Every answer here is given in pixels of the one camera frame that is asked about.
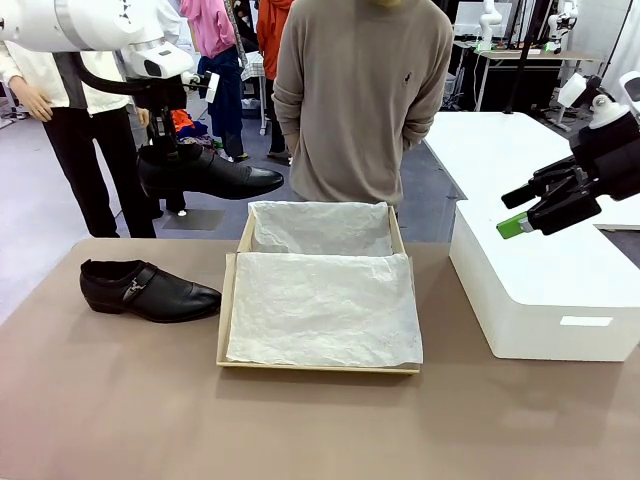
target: orange clothing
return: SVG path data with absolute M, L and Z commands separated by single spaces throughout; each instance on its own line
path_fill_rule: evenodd
M 282 30 L 293 0 L 261 0 L 258 12 L 258 43 L 264 55 L 264 72 L 269 80 L 276 79 Z

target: brown table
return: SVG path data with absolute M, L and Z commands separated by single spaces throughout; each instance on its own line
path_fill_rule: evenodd
M 447 258 L 408 245 L 420 375 L 221 370 L 217 318 L 91 312 L 87 258 L 144 258 L 220 287 L 234 242 L 89 240 L 0 328 L 9 480 L 640 478 L 640 354 L 625 364 L 494 358 Z

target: white curtain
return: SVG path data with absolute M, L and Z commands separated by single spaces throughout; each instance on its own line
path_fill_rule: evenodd
M 618 48 L 604 77 L 604 87 L 619 101 L 625 101 L 618 79 L 632 70 L 640 71 L 640 0 L 634 0 L 622 30 Z

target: gray floor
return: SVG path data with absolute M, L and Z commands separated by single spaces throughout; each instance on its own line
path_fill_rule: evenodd
M 201 103 L 190 102 L 199 115 Z M 258 135 L 259 121 L 245 122 L 248 164 L 276 169 L 288 167 L 266 158 L 269 137 Z M 405 201 L 399 208 L 405 241 L 439 240 L 440 218 L 451 184 L 429 150 L 421 145 L 404 159 L 402 174 Z M 118 204 L 112 192 L 114 211 Z M 264 199 L 289 200 L 288 183 Z M 161 238 L 237 239 L 247 218 L 248 201 L 226 201 L 187 194 L 189 214 L 178 218 L 165 214 L 156 221 Z M 118 216 L 121 233 L 126 225 Z M 606 233 L 636 264 L 640 264 L 640 236 L 635 232 Z M 78 207 L 57 164 L 42 126 L 25 120 L 0 130 L 0 323 L 15 309 L 48 271 L 87 232 Z

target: pink shirt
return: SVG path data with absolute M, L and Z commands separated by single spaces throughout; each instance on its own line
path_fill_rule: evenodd
M 191 22 L 202 55 L 213 58 L 236 44 L 224 0 L 182 0 L 180 11 Z

